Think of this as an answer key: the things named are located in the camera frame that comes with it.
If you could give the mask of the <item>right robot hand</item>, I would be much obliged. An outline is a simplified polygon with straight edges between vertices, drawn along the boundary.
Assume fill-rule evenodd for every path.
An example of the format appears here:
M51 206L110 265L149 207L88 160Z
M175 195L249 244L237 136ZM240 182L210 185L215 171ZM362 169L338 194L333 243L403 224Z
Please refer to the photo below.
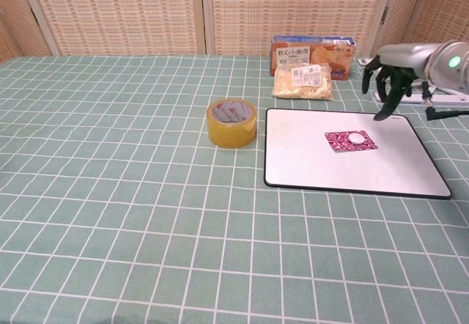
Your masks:
M428 58L437 50L438 43L402 43L384 45L364 68L362 93L369 91L369 83L375 70L376 87L383 107L375 114L375 121L383 121L396 110L402 98L411 95L411 84L424 77Z

